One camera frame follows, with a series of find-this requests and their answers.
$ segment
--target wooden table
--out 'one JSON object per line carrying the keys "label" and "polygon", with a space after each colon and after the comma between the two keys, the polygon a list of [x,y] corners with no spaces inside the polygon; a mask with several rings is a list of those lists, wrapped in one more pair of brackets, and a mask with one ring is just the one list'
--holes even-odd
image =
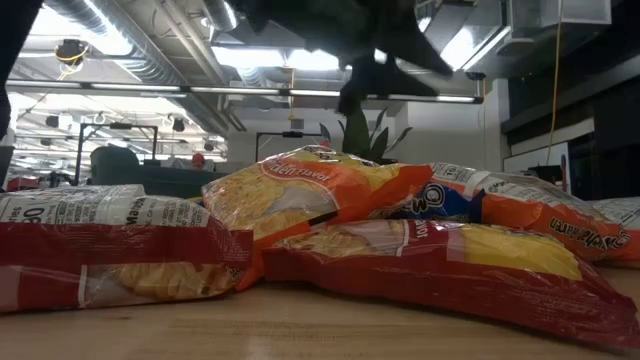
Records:
{"label": "wooden table", "polygon": [[[640,304],[639,271],[604,269]],[[623,354],[640,359],[640,351]],[[448,312],[263,284],[215,301],[0,317],[0,359],[620,359]]]}

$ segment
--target chip bag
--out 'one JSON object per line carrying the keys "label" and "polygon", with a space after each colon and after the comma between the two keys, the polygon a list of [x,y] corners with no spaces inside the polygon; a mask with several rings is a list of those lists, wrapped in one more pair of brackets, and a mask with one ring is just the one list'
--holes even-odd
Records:
{"label": "chip bag", "polygon": [[370,220],[284,239],[263,257],[267,281],[308,281],[344,294],[640,347],[633,301],[549,236],[472,224]]}
{"label": "chip bag", "polygon": [[139,185],[0,195],[0,312],[212,297],[251,264],[250,231]]}
{"label": "chip bag", "polygon": [[640,268],[640,197],[599,200],[590,204],[607,219],[619,224],[631,239],[624,253],[609,263]]}
{"label": "chip bag", "polygon": [[[264,249],[310,224],[383,217],[431,177],[428,166],[379,166],[322,146],[272,156],[213,181],[203,189],[211,214],[232,230],[253,230]],[[238,286],[262,276],[259,251]]]}
{"label": "chip bag", "polygon": [[434,163],[433,178],[391,218],[445,219],[552,235],[587,261],[624,258],[629,235],[591,205],[534,177]]}

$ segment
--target person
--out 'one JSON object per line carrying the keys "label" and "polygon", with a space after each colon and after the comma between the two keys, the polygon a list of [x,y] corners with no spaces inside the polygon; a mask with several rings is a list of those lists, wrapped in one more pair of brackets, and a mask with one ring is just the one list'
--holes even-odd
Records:
{"label": "person", "polygon": [[204,168],[204,155],[200,153],[193,154],[193,157],[191,157],[191,166],[196,170],[202,170],[202,168]]}

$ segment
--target brand logo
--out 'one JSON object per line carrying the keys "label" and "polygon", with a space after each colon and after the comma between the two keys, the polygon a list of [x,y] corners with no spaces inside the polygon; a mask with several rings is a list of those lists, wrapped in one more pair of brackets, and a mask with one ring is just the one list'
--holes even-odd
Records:
{"label": "brand logo", "polygon": [[421,214],[429,210],[429,207],[441,207],[444,204],[444,188],[442,185],[431,183],[425,186],[421,196],[416,197],[407,205],[407,211]]}

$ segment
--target white wall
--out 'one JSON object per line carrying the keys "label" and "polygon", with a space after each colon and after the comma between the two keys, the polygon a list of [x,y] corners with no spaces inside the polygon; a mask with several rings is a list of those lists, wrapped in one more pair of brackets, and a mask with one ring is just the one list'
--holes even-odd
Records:
{"label": "white wall", "polygon": [[[553,144],[563,143],[582,135],[592,133],[595,130],[594,126],[593,118],[589,118],[577,124],[557,129],[553,132]],[[549,148],[549,133],[513,144],[511,146],[511,153],[513,155],[518,155],[540,148]]]}
{"label": "white wall", "polygon": [[500,123],[508,118],[506,80],[497,80],[483,105],[407,103],[396,117],[396,133],[412,126],[392,152],[400,162],[435,161],[492,171],[502,170],[509,156]]}
{"label": "white wall", "polygon": [[[365,110],[367,121],[376,120],[379,113],[379,110]],[[229,162],[238,161],[246,164],[254,162],[257,132],[283,132],[290,131],[291,128],[288,120],[289,110],[286,109],[271,109],[268,112],[261,112],[257,109],[236,109],[236,115],[248,131],[229,133],[227,154]],[[324,109],[295,109],[294,116],[305,120],[304,130],[302,130],[305,133],[318,134],[320,133],[320,123],[324,124],[331,134],[331,147],[338,151],[342,149],[343,135],[338,120],[344,123],[343,116],[336,114],[333,110]],[[390,139],[395,138],[394,123],[395,119],[392,117],[386,117],[382,122],[383,128],[389,127]],[[268,138],[268,135],[261,136],[260,145],[263,145]],[[270,155],[280,154],[305,145],[316,145],[320,142],[322,139],[319,137],[284,139],[281,136],[273,136],[266,145],[260,148],[258,158],[262,160]]]}

